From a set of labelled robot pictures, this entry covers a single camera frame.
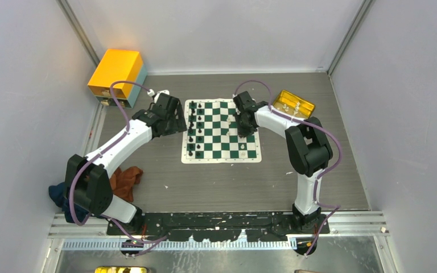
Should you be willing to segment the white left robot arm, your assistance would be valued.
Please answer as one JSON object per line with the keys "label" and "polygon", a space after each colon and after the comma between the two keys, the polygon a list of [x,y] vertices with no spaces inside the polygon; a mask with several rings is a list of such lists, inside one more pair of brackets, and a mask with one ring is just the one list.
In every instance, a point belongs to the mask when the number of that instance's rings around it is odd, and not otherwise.
{"label": "white left robot arm", "polygon": [[112,174],[141,146],[187,129],[180,99],[166,90],[154,96],[148,109],[125,120],[125,127],[103,146],[85,156],[75,154],[68,159],[64,197],[74,223],[79,226],[86,221],[77,217],[77,207],[84,209],[88,217],[108,218],[128,234],[138,234],[145,221],[142,209],[114,194]]}

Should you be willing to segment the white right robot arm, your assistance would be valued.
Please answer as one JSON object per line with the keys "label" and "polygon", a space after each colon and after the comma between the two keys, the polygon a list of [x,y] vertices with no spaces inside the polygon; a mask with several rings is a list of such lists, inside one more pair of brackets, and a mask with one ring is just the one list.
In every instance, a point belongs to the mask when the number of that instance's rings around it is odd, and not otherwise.
{"label": "white right robot arm", "polygon": [[297,119],[278,111],[267,102],[256,102],[248,92],[233,96],[238,134],[246,138],[266,128],[286,140],[288,158],[298,174],[297,194],[292,205],[292,221],[302,234],[320,231],[325,224],[318,202],[321,173],[328,167],[333,151],[321,123],[316,118]]}

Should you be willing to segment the yellow transparent tray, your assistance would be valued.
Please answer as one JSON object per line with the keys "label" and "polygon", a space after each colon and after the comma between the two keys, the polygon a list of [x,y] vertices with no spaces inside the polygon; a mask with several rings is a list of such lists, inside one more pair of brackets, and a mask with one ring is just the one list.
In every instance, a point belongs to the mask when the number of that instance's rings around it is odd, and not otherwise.
{"label": "yellow transparent tray", "polygon": [[290,116],[298,118],[309,118],[312,116],[316,106],[288,90],[282,90],[273,101],[272,106]]}

